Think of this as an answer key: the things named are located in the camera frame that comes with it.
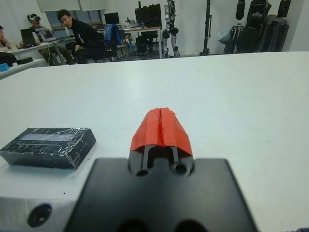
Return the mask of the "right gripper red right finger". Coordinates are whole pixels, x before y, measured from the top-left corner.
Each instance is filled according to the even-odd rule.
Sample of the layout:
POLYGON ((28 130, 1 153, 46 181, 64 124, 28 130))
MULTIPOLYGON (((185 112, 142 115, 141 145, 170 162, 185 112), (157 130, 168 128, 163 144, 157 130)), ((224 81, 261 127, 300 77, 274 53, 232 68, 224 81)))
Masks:
POLYGON ((169 108, 161 108, 161 130, 162 145, 172 152, 172 171, 188 177, 194 166, 190 139, 176 114, 169 108))

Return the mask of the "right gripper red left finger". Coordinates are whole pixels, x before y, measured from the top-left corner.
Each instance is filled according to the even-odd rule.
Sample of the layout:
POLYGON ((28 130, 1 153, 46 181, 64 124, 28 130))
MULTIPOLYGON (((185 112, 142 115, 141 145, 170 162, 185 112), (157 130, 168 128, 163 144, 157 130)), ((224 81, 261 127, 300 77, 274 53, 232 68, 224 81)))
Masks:
POLYGON ((149 151, 161 143, 159 119, 160 109, 150 110, 132 138, 129 153, 129 167, 132 174, 148 169, 149 151))

